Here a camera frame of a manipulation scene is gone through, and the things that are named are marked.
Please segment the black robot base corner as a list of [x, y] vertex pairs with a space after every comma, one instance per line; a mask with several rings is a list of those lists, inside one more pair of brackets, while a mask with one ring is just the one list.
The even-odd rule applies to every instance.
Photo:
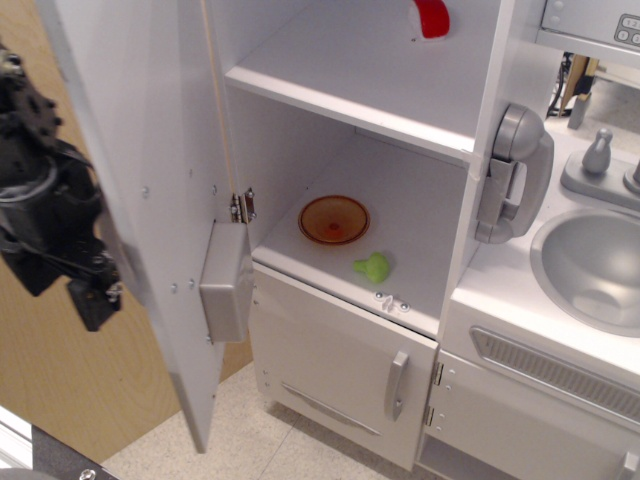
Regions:
[[102, 465], [43, 430], [1, 425], [2, 479], [117, 479]]

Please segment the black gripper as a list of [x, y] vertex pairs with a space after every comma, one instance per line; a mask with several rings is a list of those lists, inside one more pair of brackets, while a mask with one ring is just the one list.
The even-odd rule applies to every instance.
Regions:
[[122, 307], [117, 267], [94, 233], [101, 200], [84, 164], [46, 164], [36, 178], [1, 188], [3, 260], [33, 296], [67, 277], [89, 332]]

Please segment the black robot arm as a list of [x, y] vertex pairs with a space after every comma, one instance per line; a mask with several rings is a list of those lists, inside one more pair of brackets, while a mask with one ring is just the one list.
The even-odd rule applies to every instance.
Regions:
[[21, 57], [1, 49], [1, 256], [34, 297], [58, 278], [85, 328], [121, 308], [114, 259], [95, 234], [103, 195], [92, 166], [57, 136], [53, 100], [31, 83]]

